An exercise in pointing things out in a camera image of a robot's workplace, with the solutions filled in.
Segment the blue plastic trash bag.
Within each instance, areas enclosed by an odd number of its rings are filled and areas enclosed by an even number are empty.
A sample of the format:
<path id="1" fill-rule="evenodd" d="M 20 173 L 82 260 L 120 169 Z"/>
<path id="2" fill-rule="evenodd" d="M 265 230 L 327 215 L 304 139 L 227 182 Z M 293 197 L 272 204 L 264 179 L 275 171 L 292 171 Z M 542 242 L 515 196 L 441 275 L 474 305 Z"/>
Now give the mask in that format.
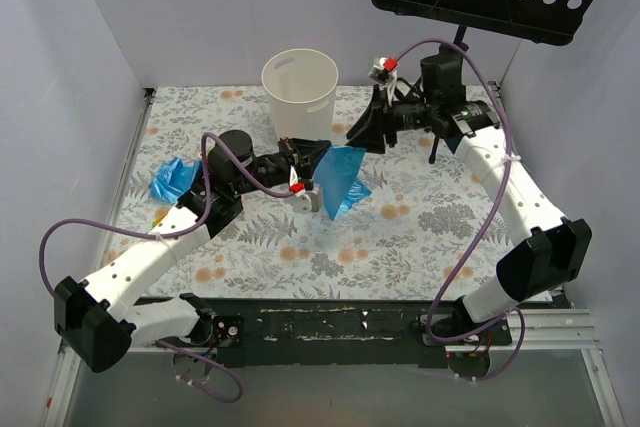
<path id="1" fill-rule="evenodd" d="M 344 216 L 367 199 L 371 190 L 359 179 L 364 148 L 330 147 L 315 169 L 313 181 L 322 191 L 323 206 L 330 220 Z"/>

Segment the blue bag piece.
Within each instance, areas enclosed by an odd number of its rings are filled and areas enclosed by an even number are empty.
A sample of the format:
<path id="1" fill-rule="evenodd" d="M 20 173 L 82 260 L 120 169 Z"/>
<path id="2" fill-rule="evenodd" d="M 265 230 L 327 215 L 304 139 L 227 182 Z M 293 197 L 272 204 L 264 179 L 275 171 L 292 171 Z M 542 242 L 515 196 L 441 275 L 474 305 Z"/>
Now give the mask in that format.
<path id="1" fill-rule="evenodd" d="M 191 187 L 196 175 L 201 171 L 199 160 L 185 163 L 180 157 L 163 163 L 150 183 L 152 199 L 175 204 Z"/>

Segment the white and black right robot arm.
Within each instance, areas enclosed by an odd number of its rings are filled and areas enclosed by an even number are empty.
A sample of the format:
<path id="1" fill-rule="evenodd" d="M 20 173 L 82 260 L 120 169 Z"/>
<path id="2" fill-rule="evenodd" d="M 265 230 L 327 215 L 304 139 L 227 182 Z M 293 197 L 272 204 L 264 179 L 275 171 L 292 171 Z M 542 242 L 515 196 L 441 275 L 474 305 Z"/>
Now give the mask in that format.
<path id="1" fill-rule="evenodd" d="M 513 248 L 495 275 L 459 298 L 452 314 L 427 321 L 437 341 L 475 344 L 489 324 L 522 302 L 574 280 L 592 231 L 585 220 L 570 220 L 542 193 L 513 150 L 504 112 L 494 98 L 471 101 L 461 81 L 463 55 L 443 46 L 420 62 L 422 87 L 396 93 L 397 61 L 373 62 L 376 81 L 365 113 L 347 134 L 351 147 L 382 154 L 402 131 L 425 128 L 445 141 L 452 154 L 480 180 L 492 199 L 491 216 L 509 230 Z"/>

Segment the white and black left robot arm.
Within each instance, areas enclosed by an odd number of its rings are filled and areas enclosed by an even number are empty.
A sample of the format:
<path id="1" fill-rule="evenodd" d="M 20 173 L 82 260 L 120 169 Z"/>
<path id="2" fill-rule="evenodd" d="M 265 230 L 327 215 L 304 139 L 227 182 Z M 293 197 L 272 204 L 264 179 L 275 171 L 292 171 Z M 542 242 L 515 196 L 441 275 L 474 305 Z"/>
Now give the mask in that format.
<path id="1" fill-rule="evenodd" d="M 300 213 L 321 207 L 313 174 L 328 140 L 282 138 L 257 156 L 244 131 L 201 139 L 201 168 L 191 186 L 149 233 L 84 279 L 61 280 L 53 291 L 54 328 L 94 373 L 114 366 L 132 346 L 178 337 L 208 345 L 219 329 L 213 310 L 193 294 L 139 305 L 139 298 L 175 264 L 204 246 L 243 210 L 242 197 L 261 191 Z"/>

